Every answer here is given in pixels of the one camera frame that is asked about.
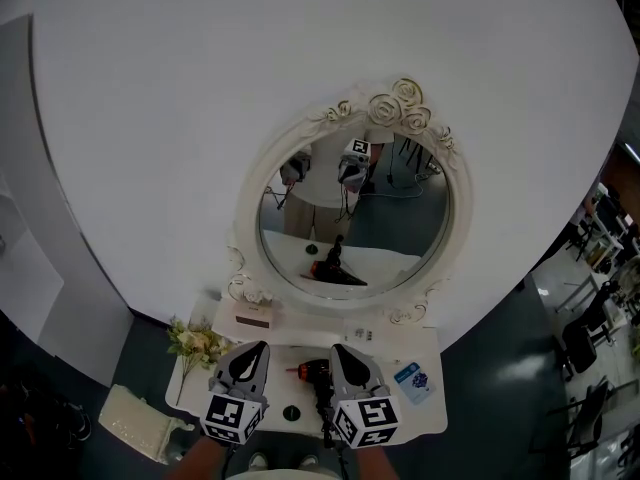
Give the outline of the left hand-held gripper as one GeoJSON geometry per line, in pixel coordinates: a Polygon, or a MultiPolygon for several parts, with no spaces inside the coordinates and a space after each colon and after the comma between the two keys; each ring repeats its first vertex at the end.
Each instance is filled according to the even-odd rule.
{"type": "Polygon", "coordinates": [[[200,417],[205,436],[224,445],[243,445],[249,440],[268,408],[263,393],[269,361],[265,341],[236,346],[219,359],[200,417]]]}

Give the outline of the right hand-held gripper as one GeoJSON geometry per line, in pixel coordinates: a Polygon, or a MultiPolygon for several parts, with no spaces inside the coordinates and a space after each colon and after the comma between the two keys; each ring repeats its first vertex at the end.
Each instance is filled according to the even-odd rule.
{"type": "Polygon", "coordinates": [[[336,390],[331,398],[332,425],[337,435],[351,449],[388,443],[402,424],[402,415],[397,396],[386,391],[379,365],[341,344],[331,348],[330,364],[336,390]]]}

